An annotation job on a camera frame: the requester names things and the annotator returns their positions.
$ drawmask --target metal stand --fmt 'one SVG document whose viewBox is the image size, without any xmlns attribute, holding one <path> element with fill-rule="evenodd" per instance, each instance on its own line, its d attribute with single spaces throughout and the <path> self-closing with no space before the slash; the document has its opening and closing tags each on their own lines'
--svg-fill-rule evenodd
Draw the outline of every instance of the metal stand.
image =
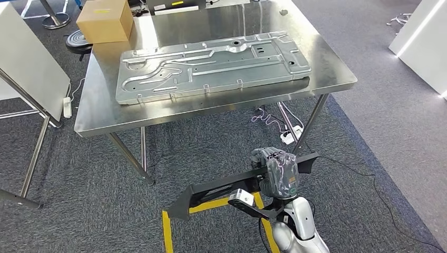
<svg viewBox="0 0 447 253">
<path fill-rule="evenodd" d="M 116 133 L 108 133 L 107 137 L 115 144 L 118 150 L 131 162 L 135 170 L 142 176 L 146 182 L 150 185 L 154 184 L 154 180 L 151 176 L 146 172 L 146 143 L 145 136 L 143 137 L 144 127 L 141 128 L 141 151 L 144 150 L 144 153 L 141 154 L 141 158 L 144 164 L 144 167 L 138 162 L 138 160 L 132 155 L 126 145 L 121 141 Z"/>
<path fill-rule="evenodd" d="M 8 191 L 0 189 L 0 198 L 5 198 L 5 199 L 8 199 L 8 200 L 18 203 L 19 205 L 24 205 L 26 207 L 34 208 L 34 209 L 37 209 L 41 206 L 41 204 L 27 199 L 26 196 L 28 195 L 28 190 L 30 189 L 31 179 L 33 178 L 34 169 L 36 168 L 37 158 L 39 157 L 39 153 L 41 151 L 42 143 L 45 138 L 46 129 L 48 128 L 49 122 L 50 122 L 50 118 L 46 117 L 44 119 L 42 129 L 39 134 L 39 138 L 37 140 L 36 148 L 34 149 L 34 152 L 33 152 L 33 157 L 31 158 L 30 166 L 28 167 L 28 170 L 26 171 L 25 182 L 23 183 L 20 196 L 17 196 L 13 193 L 10 193 Z"/>
<path fill-rule="evenodd" d="M 309 120 L 307 121 L 307 124 L 304 126 L 303 132 L 301 136 L 298 139 L 298 142 L 295 145 L 295 148 L 293 149 L 293 154 L 296 154 L 298 149 L 301 148 L 301 145 L 303 144 L 304 140 L 306 139 L 307 135 L 309 134 L 309 131 L 312 129 L 313 124 L 315 123 L 315 119 L 320 114 L 321 110 L 324 107 L 324 104 L 326 103 L 327 98 L 329 97 L 329 94 L 323 94 L 320 95 L 320 98 L 318 99 L 317 104 L 314 107 L 314 110 L 312 114 L 310 115 Z"/>
<path fill-rule="evenodd" d="M 291 131 L 291 134 L 297 143 L 293 153 L 296 154 L 298 149 L 301 147 L 301 144 L 304 142 L 305 138 L 309 134 L 309 131 L 312 128 L 312 125 L 315 122 L 315 119 L 319 115 L 320 111 L 324 107 L 324 104 L 326 103 L 327 98 L 329 97 L 329 94 L 323 94 L 318 99 L 317 104 L 314 107 L 314 110 L 312 114 L 310 115 L 310 118 L 307 122 L 307 124 L 304 126 L 303 132 L 301 136 L 298 138 L 295 131 Z M 281 114 L 284 118 L 284 121 L 287 124 L 287 129 L 293 129 L 292 123 L 289 120 L 289 117 L 286 114 L 286 111 L 284 110 L 283 103 L 278 102 L 277 103 L 279 110 L 281 111 Z M 142 176 L 148 184 L 152 185 L 154 184 L 154 180 L 151 176 L 148 175 L 147 172 L 147 163 L 146 163 L 146 134 L 145 134 L 145 127 L 140 128 L 141 131 L 141 164 L 138 162 L 138 160 L 132 155 L 132 153 L 129 151 L 129 149 L 126 147 L 126 145 L 121 141 L 121 139 L 117 136 L 116 133 L 108 133 L 106 134 L 109 139 L 115 144 L 115 146 L 120 150 L 120 152 L 132 163 L 135 170 Z"/>
<path fill-rule="evenodd" d="M 70 22 L 70 16 L 68 14 L 59 12 L 54 13 L 53 9 L 51 9 L 50 5 L 46 0 L 40 0 L 43 7 L 45 8 L 46 12 L 50 15 L 49 17 L 46 17 L 42 25 L 46 29 L 58 29 L 61 27 L 66 26 Z"/>
<path fill-rule="evenodd" d="M 57 121 L 55 118 L 53 118 L 48 112 L 46 112 L 45 109 L 39 103 L 37 103 L 22 87 L 20 87 L 2 69 L 0 69 L 0 78 L 3 79 L 7 84 L 9 84 L 22 97 L 22 99 L 24 99 L 29 105 L 31 105 L 34 108 L 33 110 L 27 110 L 27 111 L 23 111 L 23 112 L 2 114 L 2 115 L 0 115 L 0 119 L 7 119 L 7 118 L 30 115 L 30 114 L 35 114 L 35 113 L 39 113 L 42 117 L 44 117 L 44 122 L 43 122 L 43 125 L 41 128 L 41 132 L 40 132 L 39 138 L 37 140 L 36 148 L 34 149 L 34 152 L 33 152 L 33 157 L 31 158 L 30 166 L 28 167 L 28 170 L 26 172 L 25 182 L 23 183 L 20 196 L 0 189 L 0 199 L 1 198 L 8 199 L 8 200 L 18 203 L 19 205 L 24 205 L 29 208 L 39 208 L 41 206 L 39 203 L 27 199 L 26 196 L 27 196 L 28 190 L 30 188 L 31 179 L 34 174 L 34 169 L 36 167 L 37 159 L 38 159 L 41 147 L 42 147 L 43 140 L 45 138 L 46 129 L 48 127 L 48 124 L 51 124 L 52 126 L 57 127 L 57 128 L 59 128 L 62 124 L 59 121 Z"/>
</svg>

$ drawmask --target table top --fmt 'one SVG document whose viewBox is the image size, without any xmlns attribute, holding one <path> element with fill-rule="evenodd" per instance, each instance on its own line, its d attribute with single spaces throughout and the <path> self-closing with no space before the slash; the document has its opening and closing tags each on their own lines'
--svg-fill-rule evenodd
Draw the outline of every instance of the table top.
<svg viewBox="0 0 447 253">
<path fill-rule="evenodd" d="M 350 89 L 357 78 L 291 0 L 272 0 L 135 18 L 128 42 L 95 44 L 74 131 L 82 137 L 197 115 L 247 108 Z M 121 53 L 218 38 L 287 31 L 310 66 L 310 77 L 241 90 L 135 105 L 115 99 Z"/>
</svg>

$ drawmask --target white power strip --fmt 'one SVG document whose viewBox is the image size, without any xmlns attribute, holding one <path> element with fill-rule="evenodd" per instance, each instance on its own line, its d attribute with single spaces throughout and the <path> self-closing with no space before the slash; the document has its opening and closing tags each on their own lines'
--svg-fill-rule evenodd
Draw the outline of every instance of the white power strip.
<svg viewBox="0 0 447 253">
<path fill-rule="evenodd" d="M 301 137 L 301 133 L 303 132 L 303 128 L 299 125 L 296 125 L 296 126 L 294 126 L 294 130 L 295 130 L 296 137 L 298 137 L 298 139 L 299 139 Z M 294 142 L 292 133 L 290 131 L 282 133 L 280 135 L 280 137 L 281 137 L 281 140 L 287 145 Z"/>
<path fill-rule="evenodd" d="M 68 96 L 62 100 L 64 105 L 64 117 L 69 119 L 71 118 L 71 98 Z"/>
</svg>

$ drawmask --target white panel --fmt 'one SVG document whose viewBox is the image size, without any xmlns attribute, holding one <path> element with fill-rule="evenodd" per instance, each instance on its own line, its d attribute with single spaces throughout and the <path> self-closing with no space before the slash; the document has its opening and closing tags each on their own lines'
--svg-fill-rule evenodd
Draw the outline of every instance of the white panel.
<svg viewBox="0 0 447 253">
<path fill-rule="evenodd" d="M 70 82 L 10 3 L 0 3 L 0 68 L 55 119 Z"/>
<path fill-rule="evenodd" d="M 390 45 L 390 49 L 397 54 L 410 40 L 407 48 L 400 55 L 400 59 L 428 85 L 442 94 L 447 91 L 447 29 L 445 28 L 447 25 L 447 1 L 439 1 L 423 0 L 414 12 L 415 14 Z M 437 3 L 442 3 L 442 5 L 427 21 L 423 29 L 420 29 L 417 36 L 413 36 Z"/>
<path fill-rule="evenodd" d="M 20 95 L 0 78 L 0 100 L 19 98 Z"/>
</svg>

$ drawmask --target black cable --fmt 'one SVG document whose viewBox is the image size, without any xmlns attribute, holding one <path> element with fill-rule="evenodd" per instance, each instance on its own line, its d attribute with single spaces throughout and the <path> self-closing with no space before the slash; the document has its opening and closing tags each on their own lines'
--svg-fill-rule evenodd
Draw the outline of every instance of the black cable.
<svg viewBox="0 0 447 253">
<path fill-rule="evenodd" d="M 268 111 L 267 111 L 266 108 L 265 108 L 265 105 L 263 105 L 263 109 L 264 109 L 264 111 L 265 111 L 266 114 L 269 114 Z M 283 124 L 285 124 L 284 121 L 278 119 L 277 117 L 275 117 L 275 116 L 273 116 L 273 115 L 270 115 L 270 116 L 271 116 L 272 118 L 274 118 L 274 119 L 276 119 L 276 120 L 282 122 Z M 306 144 L 306 146 L 307 146 L 307 148 L 309 149 L 310 152 L 314 152 L 314 151 L 310 148 L 309 144 L 307 144 L 306 140 L 304 141 L 304 143 Z M 340 165 L 346 167 L 347 169 L 353 171 L 354 173 L 359 174 L 360 176 L 364 176 L 364 177 L 374 177 L 374 179 L 373 179 L 373 187 L 374 187 L 374 190 L 375 190 L 377 196 L 378 196 L 378 197 L 380 198 L 380 200 L 385 204 L 386 208 L 387 208 L 388 211 L 390 212 L 390 215 L 391 215 L 391 219 L 392 219 L 392 221 L 393 221 L 394 228 L 395 228 L 399 233 L 401 233 L 402 235 L 404 235 L 404 236 L 406 236 L 406 237 L 408 237 L 408 238 L 410 238 L 410 239 L 412 239 L 412 240 L 414 240 L 414 241 L 417 241 L 417 242 L 420 242 L 420 243 L 422 243 L 422 244 L 426 244 L 426 245 L 435 247 L 435 248 L 438 249 L 439 251 L 441 251 L 441 252 L 443 252 L 443 253 L 447 253 L 447 252 L 445 252 L 444 250 L 442 250 L 440 247 L 438 247 L 438 246 L 436 246 L 436 245 L 433 245 L 433 244 L 431 244 L 431 243 L 429 243 L 429 242 L 425 242 L 425 241 L 418 240 L 418 239 L 416 239 L 416 238 L 413 238 L 413 237 L 407 235 L 406 233 L 404 233 L 403 231 L 401 231 L 399 227 L 397 227 L 396 222 L 395 222 L 395 220 L 394 220 L 393 212 L 391 211 L 391 208 L 388 206 L 388 204 L 385 202 L 385 200 L 380 196 L 380 194 L 379 194 L 379 192 L 378 192 L 378 190 L 377 190 L 377 187 L 376 187 L 376 184 L 375 184 L 375 183 L 376 183 L 376 177 L 375 177 L 376 175 L 375 175 L 375 174 L 363 174 L 363 173 L 360 173 L 360 172 L 358 172 L 358 171 L 352 169 L 351 167 L 349 167 L 348 165 L 346 165 L 346 164 L 344 164 L 344 163 L 342 163 L 342 162 L 340 162 L 340 161 L 337 161 L 337 160 L 334 160 L 334 159 L 332 159 L 332 158 L 325 157 L 325 156 L 322 156 L 322 155 L 320 155 L 319 157 L 324 158 L 324 159 L 327 159 L 327 160 L 329 160 L 329 161 L 336 162 L 336 163 L 338 163 L 338 164 L 340 164 Z M 313 212 L 312 212 L 312 215 L 314 215 L 314 214 L 315 214 L 315 207 L 316 207 L 316 206 L 315 206 L 315 204 L 314 204 L 313 202 L 311 202 L 311 201 L 309 201 L 309 202 L 314 206 L 314 210 L 313 210 Z"/>
<path fill-rule="evenodd" d="M 307 144 L 307 142 L 304 141 L 304 143 L 306 144 L 307 148 L 308 148 L 311 152 L 313 152 L 313 150 L 310 148 L 310 146 Z M 414 241 L 417 241 L 417 242 L 420 242 L 420 243 L 422 243 L 422 244 L 426 244 L 426 245 L 435 247 L 435 248 L 438 249 L 440 252 L 447 253 L 447 252 L 445 252 L 444 250 L 442 250 L 440 247 L 438 247 L 438 246 L 436 246 L 436 245 L 433 245 L 433 244 L 431 244 L 431 243 L 429 243 L 429 242 L 425 242 L 425 241 L 418 240 L 418 239 L 416 239 L 416 238 L 413 238 L 413 237 L 407 235 L 406 233 L 404 233 L 404 232 L 403 232 L 403 231 L 396 225 L 396 222 L 395 222 L 395 220 L 394 220 L 394 215 L 393 215 L 393 212 L 391 211 L 391 208 L 390 208 L 389 205 L 385 202 L 385 200 L 382 198 L 382 196 L 380 196 L 380 194 L 379 194 L 379 192 L 378 192 L 378 190 L 377 190 L 377 187 L 376 187 L 376 174 L 363 174 L 363 173 L 360 173 L 360 172 L 358 172 L 358 171 L 352 169 L 352 168 L 349 167 L 348 165 L 346 165 L 346 164 L 344 164 L 344 163 L 342 163 L 342 162 L 339 162 L 339 161 L 337 161 L 337 160 L 334 160 L 334 159 L 332 159 L 332 158 L 324 157 L 324 156 L 322 156 L 322 155 L 320 155 L 320 157 L 321 157 L 321 158 L 324 158 L 324 159 L 327 159 L 327 160 L 330 160 L 330 161 L 333 161 L 333 162 L 336 162 L 336 163 L 338 163 L 338 164 L 341 164 L 341 165 L 343 165 L 344 167 L 348 168 L 349 170 L 355 172 L 356 174 L 359 174 L 360 176 L 364 176 L 364 177 L 374 177 L 374 179 L 373 179 L 373 187 L 374 187 L 374 190 L 375 190 L 377 196 L 379 197 L 379 199 L 385 204 L 386 208 L 387 208 L 388 211 L 390 212 L 391 220 L 393 221 L 394 228 L 395 228 L 399 233 L 401 233 L 402 235 L 404 235 L 404 236 L 406 236 L 406 237 L 408 237 L 408 238 L 410 238 L 410 239 L 412 239 L 412 240 L 414 240 Z"/>
<path fill-rule="evenodd" d="M 317 209 L 317 207 L 310 199 L 308 199 L 307 201 L 309 201 L 312 204 L 312 206 L 314 206 L 314 209 L 312 210 L 312 217 L 315 217 L 315 210 Z"/>
<path fill-rule="evenodd" d="M 263 241 L 264 247 L 266 247 L 266 251 L 267 251 L 267 253 L 270 253 L 270 251 L 268 250 L 267 244 L 266 244 L 265 241 L 264 241 L 263 233 L 262 233 L 262 231 L 261 231 L 261 219 L 262 219 L 262 218 L 259 218 L 259 220 L 258 220 L 259 235 L 261 236 L 261 239 L 262 239 L 262 241 Z"/>
<path fill-rule="evenodd" d="M 264 110 L 265 114 L 269 115 L 270 113 L 268 113 L 267 109 L 265 108 L 265 105 L 261 106 L 262 109 Z M 277 117 L 273 116 L 272 114 L 270 114 L 270 117 L 274 118 L 275 120 L 281 122 L 282 124 L 286 124 L 283 120 L 278 119 Z"/>
</svg>

